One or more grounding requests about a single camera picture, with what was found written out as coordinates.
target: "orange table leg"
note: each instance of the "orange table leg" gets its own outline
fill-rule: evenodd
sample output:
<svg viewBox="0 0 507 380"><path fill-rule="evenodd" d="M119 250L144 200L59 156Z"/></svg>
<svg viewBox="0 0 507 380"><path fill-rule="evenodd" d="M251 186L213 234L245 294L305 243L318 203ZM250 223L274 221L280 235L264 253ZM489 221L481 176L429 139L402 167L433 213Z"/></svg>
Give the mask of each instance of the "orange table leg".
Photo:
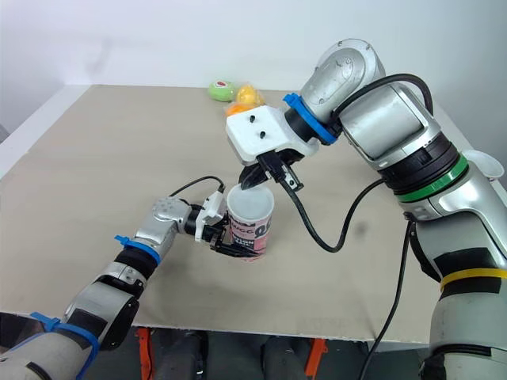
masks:
<svg viewBox="0 0 507 380"><path fill-rule="evenodd" d="M311 376L311 379L315 380L322 354L326 353L327 346L325 339L315 338L311 341L310 354L308 356L307 365L304 367L304 373L306 376Z"/></svg>
<svg viewBox="0 0 507 380"><path fill-rule="evenodd" d="M139 327L135 335L139 338L139 359L141 362L141 379L153 380L155 375L151 332L148 327Z"/></svg>

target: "white cup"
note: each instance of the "white cup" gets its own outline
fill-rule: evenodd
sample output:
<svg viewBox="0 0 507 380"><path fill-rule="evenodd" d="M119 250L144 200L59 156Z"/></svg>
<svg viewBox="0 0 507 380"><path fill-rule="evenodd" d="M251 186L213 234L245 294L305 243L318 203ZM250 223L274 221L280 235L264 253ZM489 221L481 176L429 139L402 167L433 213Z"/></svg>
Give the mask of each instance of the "white cup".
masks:
<svg viewBox="0 0 507 380"><path fill-rule="evenodd" d="M467 160L474 162L484 177L488 177L490 181L500 178L505 173L503 165L489 154L479 150L464 150L461 153Z"/></svg>
<svg viewBox="0 0 507 380"><path fill-rule="evenodd" d="M227 195L232 241L263 255L274 207L275 198L266 186L260 184L248 190L241 190L239 184L234 186Z"/></svg>

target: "orange ball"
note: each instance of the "orange ball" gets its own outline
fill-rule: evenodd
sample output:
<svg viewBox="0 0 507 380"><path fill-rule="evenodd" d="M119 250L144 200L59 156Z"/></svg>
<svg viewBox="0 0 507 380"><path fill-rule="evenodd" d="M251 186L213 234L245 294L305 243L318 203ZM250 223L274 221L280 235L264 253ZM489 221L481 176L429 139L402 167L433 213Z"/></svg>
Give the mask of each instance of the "orange ball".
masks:
<svg viewBox="0 0 507 380"><path fill-rule="evenodd" d="M233 103L225 110L227 117L256 108L255 104Z"/></svg>

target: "beige tabletop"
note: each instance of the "beige tabletop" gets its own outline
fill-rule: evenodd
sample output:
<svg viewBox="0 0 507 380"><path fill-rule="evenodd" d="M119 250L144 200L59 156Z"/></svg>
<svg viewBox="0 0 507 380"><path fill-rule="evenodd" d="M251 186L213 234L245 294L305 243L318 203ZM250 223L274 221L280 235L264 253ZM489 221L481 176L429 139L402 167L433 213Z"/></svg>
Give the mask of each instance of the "beige tabletop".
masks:
<svg viewBox="0 0 507 380"><path fill-rule="evenodd" d="M265 92L282 105L283 92ZM60 317L120 251L159 197L207 174L230 188L241 166L224 104L204 89L92 86L0 182L0 309ZM294 166L299 193L329 242L378 175L345 138ZM139 325L370 340L395 295L405 221L389 189L358 207L345 247L321 250L277 184L266 256L246 263L179 236L152 276ZM182 196L200 201L202 183ZM412 253L386 340L428 342L438 284Z"/></svg>

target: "blue strap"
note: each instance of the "blue strap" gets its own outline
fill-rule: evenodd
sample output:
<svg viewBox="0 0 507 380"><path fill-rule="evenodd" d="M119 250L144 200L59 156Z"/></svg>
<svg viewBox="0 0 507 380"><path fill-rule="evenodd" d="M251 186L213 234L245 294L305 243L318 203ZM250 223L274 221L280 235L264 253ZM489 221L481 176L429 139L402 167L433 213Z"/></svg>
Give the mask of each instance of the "blue strap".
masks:
<svg viewBox="0 0 507 380"><path fill-rule="evenodd" d="M61 323L58 318L46 317L41 313L37 312L31 313L30 317L33 317L38 321L41 321L44 324L44 330L46 330L47 333L50 333L55 329L67 330L73 332L74 334L82 336L83 338L85 338L90 342L92 346L90 355L88 356L88 359L85 361L83 368L79 371L78 375L76 376L77 380L81 379L82 376L85 374L86 370L88 369L88 367L90 366L90 364L95 359L95 356L97 356L98 350L100 348L100 344L98 343L98 340L95 337L95 335L88 330L82 329L81 327L70 325L68 323Z"/></svg>
<svg viewBox="0 0 507 380"><path fill-rule="evenodd" d="M331 135L307 110L307 107L303 104L301 97L297 93L288 93L285 95L284 102L290 107L293 107L303 120L307 122L311 129L317 132L317 135L319 135L326 143L332 144L337 140L337 138Z"/></svg>
<svg viewBox="0 0 507 380"><path fill-rule="evenodd" d="M157 265L160 264L161 261L160 256L158 255L157 251L155 251L149 245L139 243L137 241L132 241L126 236L116 235L114 238L117 241L119 241L123 247L136 247L143 250L144 252L146 252L147 254L149 254L151 257L154 258L154 260L157 262Z"/></svg>

